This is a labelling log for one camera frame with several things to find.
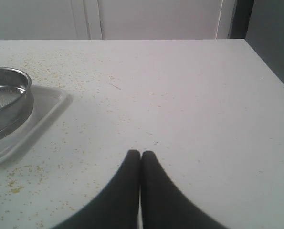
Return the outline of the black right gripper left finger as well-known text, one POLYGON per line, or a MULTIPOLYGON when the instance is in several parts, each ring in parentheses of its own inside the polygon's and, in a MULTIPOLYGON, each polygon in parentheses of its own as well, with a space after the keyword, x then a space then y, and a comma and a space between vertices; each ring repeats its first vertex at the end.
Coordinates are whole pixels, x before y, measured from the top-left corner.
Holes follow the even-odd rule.
POLYGON ((55 229, 137 229, 141 154, 131 149, 116 174, 86 206, 55 229))

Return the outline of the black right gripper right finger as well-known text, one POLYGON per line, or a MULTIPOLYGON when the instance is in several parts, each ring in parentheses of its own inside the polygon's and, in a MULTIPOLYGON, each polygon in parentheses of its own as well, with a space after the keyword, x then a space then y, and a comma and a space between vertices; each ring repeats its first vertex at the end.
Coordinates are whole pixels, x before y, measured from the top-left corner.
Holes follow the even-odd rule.
POLYGON ((141 158, 141 211, 145 229, 224 229, 172 182, 152 151, 141 158))

